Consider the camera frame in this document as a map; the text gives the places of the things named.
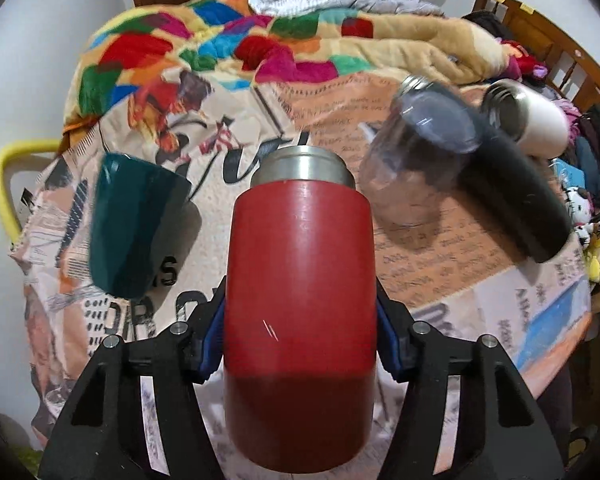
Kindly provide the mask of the red thermos bottle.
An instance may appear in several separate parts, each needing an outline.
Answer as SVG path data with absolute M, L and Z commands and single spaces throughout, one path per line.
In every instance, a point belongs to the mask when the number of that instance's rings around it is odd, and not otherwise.
M 269 154 L 234 206 L 224 314 L 225 413 L 248 460 L 338 467 L 373 418 L 373 220 L 346 163 L 313 146 Z

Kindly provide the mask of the dark green cup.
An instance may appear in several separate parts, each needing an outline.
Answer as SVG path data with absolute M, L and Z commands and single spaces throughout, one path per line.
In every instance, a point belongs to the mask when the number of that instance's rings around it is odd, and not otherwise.
M 96 182 L 88 267 L 106 294 L 142 298 L 170 250 L 192 185 L 175 172 L 107 153 Z

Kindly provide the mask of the clear plastic cup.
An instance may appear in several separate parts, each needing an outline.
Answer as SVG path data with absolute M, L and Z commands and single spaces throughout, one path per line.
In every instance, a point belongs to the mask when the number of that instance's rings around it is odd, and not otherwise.
M 422 226 L 480 145 L 468 106 L 435 84 L 395 96 L 358 170 L 358 188 L 382 226 Z

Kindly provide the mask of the dalmatian plush toy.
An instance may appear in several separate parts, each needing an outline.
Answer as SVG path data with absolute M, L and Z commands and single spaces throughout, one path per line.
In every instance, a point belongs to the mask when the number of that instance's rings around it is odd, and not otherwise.
M 576 233 L 580 245 L 583 249 L 588 248 L 594 231 L 593 204 L 590 194 L 585 188 L 580 186 L 570 186 L 564 189 L 566 196 L 566 206 L 573 226 L 573 232 Z

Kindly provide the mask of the black thermos bottle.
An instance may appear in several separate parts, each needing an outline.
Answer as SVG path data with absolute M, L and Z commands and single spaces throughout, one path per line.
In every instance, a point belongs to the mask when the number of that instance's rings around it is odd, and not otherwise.
M 406 124 L 445 154 L 460 159 L 457 180 L 489 209 L 526 255 L 557 256 L 571 222 L 547 178 L 505 133 L 443 84 L 408 76 L 396 94 Z

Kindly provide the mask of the white thermos bottle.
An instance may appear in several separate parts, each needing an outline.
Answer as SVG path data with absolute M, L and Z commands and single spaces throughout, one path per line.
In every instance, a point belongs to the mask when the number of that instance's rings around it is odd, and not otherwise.
M 491 84 L 480 110 L 492 126 L 506 133 L 526 155 L 552 159 L 567 148 L 566 114 L 553 101 L 518 81 L 501 79 Z

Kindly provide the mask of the wooden bed headboard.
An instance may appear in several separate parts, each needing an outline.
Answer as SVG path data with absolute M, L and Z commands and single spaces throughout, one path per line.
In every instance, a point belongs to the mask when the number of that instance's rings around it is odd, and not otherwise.
M 546 16 L 518 0 L 475 0 L 476 11 L 490 11 L 514 39 L 544 62 L 546 84 L 581 111 L 600 107 L 600 64 Z

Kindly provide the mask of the red plush toy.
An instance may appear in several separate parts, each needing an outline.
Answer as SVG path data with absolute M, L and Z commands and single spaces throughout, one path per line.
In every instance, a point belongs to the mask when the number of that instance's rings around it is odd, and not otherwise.
M 546 65 L 519 42 L 503 40 L 502 45 L 508 55 L 508 65 L 503 73 L 505 78 L 518 81 L 522 81 L 524 77 L 542 80 L 548 75 Z

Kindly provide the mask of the colourful patchwork blanket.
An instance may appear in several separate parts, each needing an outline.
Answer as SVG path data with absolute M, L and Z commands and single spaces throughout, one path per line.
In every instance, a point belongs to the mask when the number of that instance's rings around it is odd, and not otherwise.
M 86 129 L 165 70 L 250 82 L 325 82 L 366 70 L 464 86 L 504 73 L 501 40 L 462 18 L 318 9 L 259 14 L 248 0 L 192 0 L 127 10 L 88 40 L 65 104 L 64 131 Z

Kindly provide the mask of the white grey crumpled cloth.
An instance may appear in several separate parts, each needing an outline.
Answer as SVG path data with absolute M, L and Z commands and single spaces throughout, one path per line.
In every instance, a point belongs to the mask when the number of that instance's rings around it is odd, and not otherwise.
M 433 3 L 422 0 L 248 0 L 255 14 L 294 18 L 314 11 L 352 9 L 371 14 L 415 14 L 442 16 Z

